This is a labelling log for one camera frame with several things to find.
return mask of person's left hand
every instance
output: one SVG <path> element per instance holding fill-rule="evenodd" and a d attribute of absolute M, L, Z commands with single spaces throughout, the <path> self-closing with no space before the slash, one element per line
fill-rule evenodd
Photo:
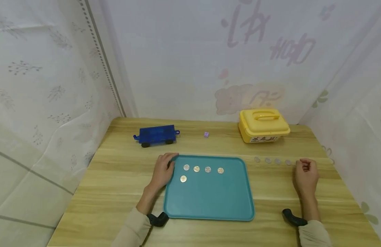
<path fill-rule="evenodd" d="M 174 172 L 175 161 L 172 161 L 169 167 L 167 167 L 167 164 L 178 154 L 179 153 L 165 153 L 164 155 L 159 155 L 155 169 L 153 170 L 151 182 L 149 183 L 150 187 L 160 190 L 170 181 L 172 173 Z"/>

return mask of blue toy car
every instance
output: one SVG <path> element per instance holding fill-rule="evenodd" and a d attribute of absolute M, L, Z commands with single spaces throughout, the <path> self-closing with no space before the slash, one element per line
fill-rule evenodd
<path fill-rule="evenodd" d="M 138 140 L 143 148 L 149 147 L 154 143 L 165 142 L 172 144 L 176 139 L 179 130 L 175 130 L 174 125 L 156 126 L 149 128 L 140 128 L 140 135 L 133 135 L 134 140 Z"/>

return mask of teal tray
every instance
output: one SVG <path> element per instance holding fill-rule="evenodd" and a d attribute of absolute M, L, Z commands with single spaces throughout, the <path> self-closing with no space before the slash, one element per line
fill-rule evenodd
<path fill-rule="evenodd" d="M 170 218 L 251 221 L 255 217 L 247 166 L 240 158 L 179 155 L 167 184 L 163 211 Z M 200 167 L 199 172 L 193 168 Z"/>

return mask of sleeve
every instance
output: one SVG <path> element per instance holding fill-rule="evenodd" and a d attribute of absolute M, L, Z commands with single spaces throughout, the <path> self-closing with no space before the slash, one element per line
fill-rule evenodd
<path fill-rule="evenodd" d="M 111 247 L 139 247 L 144 242 L 150 228 L 148 217 L 133 208 Z"/>
<path fill-rule="evenodd" d="M 299 226 L 299 237 L 302 247 L 333 247 L 328 232 L 319 221 Z"/>

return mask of finger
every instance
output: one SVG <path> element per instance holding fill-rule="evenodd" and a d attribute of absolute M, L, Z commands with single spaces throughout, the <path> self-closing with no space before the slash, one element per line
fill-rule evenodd
<path fill-rule="evenodd" d="M 174 172 L 174 165 L 175 161 L 171 161 L 170 166 L 167 169 L 168 171 L 170 171 L 171 174 Z"/>
<path fill-rule="evenodd" d="M 179 153 L 166 153 L 166 154 L 163 156 L 163 161 L 164 162 L 170 161 L 172 158 L 177 156 Z"/>
<path fill-rule="evenodd" d="M 302 158 L 300 161 L 308 164 L 308 170 L 311 172 L 317 172 L 318 169 L 316 167 L 316 161 L 309 159 L 309 158 Z"/>
<path fill-rule="evenodd" d="M 300 161 L 296 161 L 296 172 L 302 172 L 303 171 L 303 163 Z"/>
<path fill-rule="evenodd" d="M 171 154 L 173 154 L 173 153 L 165 153 L 164 155 L 163 155 L 163 160 L 165 160 L 169 155 L 171 155 Z"/>
<path fill-rule="evenodd" d="M 304 162 L 304 163 L 307 163 L 307 164 L 310 164 L 311 162 L 315 162 L 314 160 L 309 159 L 309 158 L 301 158 L 300 161 Z"/>

